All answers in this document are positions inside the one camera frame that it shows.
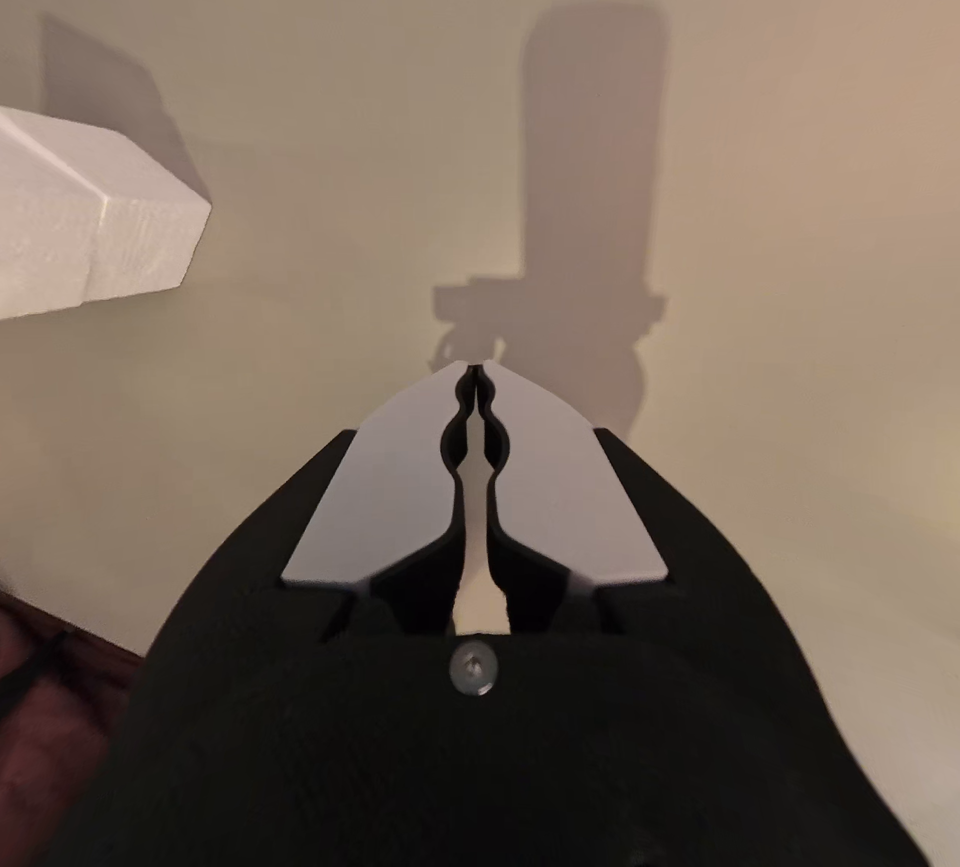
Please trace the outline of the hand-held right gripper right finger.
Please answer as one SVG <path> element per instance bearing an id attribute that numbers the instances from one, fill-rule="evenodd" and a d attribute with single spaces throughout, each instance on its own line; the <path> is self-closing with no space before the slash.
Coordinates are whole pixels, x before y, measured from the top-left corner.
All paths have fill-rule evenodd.
<path id="1" fill-rule="evenodd" d="M 486 556 L 510 632 L 548 631 L 564 604 L 661 585 L 668 566 L 593 424 L 541 385 L 486 360 L 478 368 Z"/>

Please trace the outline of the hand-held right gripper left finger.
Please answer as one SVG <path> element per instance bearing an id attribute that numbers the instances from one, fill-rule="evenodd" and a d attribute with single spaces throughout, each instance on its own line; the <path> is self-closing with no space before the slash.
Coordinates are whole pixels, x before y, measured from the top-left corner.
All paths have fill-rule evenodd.
<path id="1" fill-rule="evenodd" d="M 475 369 L 455 361 L 384 402 L 354 431 L 282 571 L 286 586 L 385 604 L 409 634 L 446 634 L 464 571 Z"/>

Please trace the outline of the white foam cube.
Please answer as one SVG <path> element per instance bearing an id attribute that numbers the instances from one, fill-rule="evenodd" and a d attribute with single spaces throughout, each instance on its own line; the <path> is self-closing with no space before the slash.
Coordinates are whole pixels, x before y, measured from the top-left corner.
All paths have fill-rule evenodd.
<path id="1" fill-rule="evenodd" d="M 85 300 L 103 199 L 27 138 L 1 133 L 1 317 Z"/>
<path id="2" fill-rule="evenodd" d="M 6 106 L 1 127 L 102 197 L 81 305 L 180 286 L 209 201 L 118 131 Z"/>

